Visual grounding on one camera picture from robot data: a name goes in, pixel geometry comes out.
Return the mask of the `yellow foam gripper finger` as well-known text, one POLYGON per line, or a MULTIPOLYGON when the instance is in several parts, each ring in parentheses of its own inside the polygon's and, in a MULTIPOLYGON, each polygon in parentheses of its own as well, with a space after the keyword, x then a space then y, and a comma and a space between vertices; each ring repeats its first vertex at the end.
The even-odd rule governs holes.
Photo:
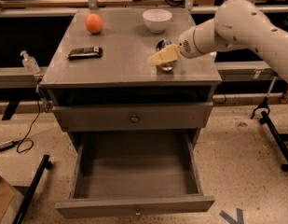
POLYGON ((148 62, 151 65, 163 65, 164 63, 177 61, 180 56, 179 47, 175 44, 171 44, 152 55, 148 59, 148 62))

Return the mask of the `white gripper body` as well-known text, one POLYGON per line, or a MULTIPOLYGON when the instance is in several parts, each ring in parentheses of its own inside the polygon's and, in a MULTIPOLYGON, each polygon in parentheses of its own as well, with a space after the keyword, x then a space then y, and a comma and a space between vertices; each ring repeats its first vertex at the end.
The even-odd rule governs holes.
POLYGON ((187 59, 194 59, 202 55, 194 40, 196 27, 193 26, 182 32, 179 37, 179 48, 181 54, 187 59))

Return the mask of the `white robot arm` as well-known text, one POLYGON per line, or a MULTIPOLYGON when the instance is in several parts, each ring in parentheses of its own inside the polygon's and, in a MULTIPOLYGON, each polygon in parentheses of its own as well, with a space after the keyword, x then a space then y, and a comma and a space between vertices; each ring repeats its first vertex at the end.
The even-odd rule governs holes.
POLYGON ((288 32, 275 26, 253 3, 228 0, 214 17, 193 26, 178 42, 152 55, 152 65, 163 65, 184 56, 194 59, 215 52, 248 49, 288 83, 288 32))

